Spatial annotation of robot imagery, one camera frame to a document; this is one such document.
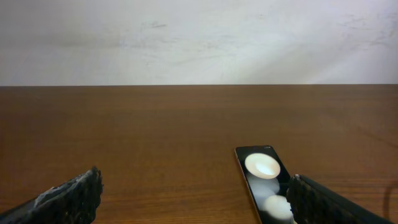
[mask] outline white wall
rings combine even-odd
[[[0,1],[0,85],[247,83],[398,83],[398,1]]]

